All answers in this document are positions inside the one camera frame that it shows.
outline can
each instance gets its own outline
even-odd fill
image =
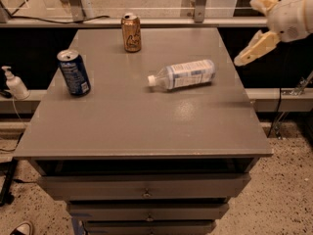
[[[128,52],[141,50],[140,20],[133,13],[126,13],[121,19],[124,48]]]
[[[59,68],[66,80],[67,90],[73,96],[83,96],[90,91],[90,82],[84,62],[76,50],[68,49],[57,56]]]

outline gold can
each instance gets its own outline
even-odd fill
[[[133,13],[126,13],[121,19],[124,48],[128,52],[141,50],[140,20]]]

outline hand sanitizer bottle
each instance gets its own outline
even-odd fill
[[[215,77],[215,65],[211,60],[201,60],[163,68],[157,75],[148,76],[150,86],[174,89],[200,83],[208,83]]]
[[[29,91],[23,84],[22,80],[10,72],[10,69],[11,67],[2,67],[2,70],[5,72],[7,77],[7,85],[10,89],[10,92],[17,100],[25,99],[29,96]]]

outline can lid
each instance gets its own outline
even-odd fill
[[[78,51],[73,50],[73,49],[61,51],[57,56],[58,60],[62,62],[72,61],[77,57],[78,57]]]
[[[137,16],[133,13],[126,13],[123,17],[125,20],[135,20],[137,19]]]
[[[148,76],[149,86],[156,86],[156,77],[154,75]]]

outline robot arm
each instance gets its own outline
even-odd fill
[[[251,7],[267,17],[266,33],[257,31],[247,47],[235,58],[244,66],[264,56],[282,42],[291,42],[313,33],[313,0],[251,0]]]

